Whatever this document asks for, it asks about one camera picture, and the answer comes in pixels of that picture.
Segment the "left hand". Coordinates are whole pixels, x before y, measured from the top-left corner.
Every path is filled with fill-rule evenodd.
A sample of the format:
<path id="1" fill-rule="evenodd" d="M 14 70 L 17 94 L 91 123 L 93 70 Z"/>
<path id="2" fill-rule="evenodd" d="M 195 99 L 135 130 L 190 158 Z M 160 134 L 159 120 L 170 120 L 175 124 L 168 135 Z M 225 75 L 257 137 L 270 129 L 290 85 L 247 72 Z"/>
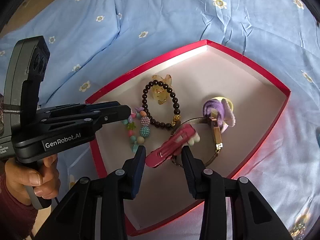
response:
<path id="1" fill-rule="evenodd" d="M 37 170 L 21 166 L 14 158 L 9 159 L 5 163 L 5 183 L 10 194 L 24 205 L 31 204 L 26 186 L 33 187 L 35 195 L 43 199 L 57 197 L 61 185 L 57 155 L 44 158 Z"/>

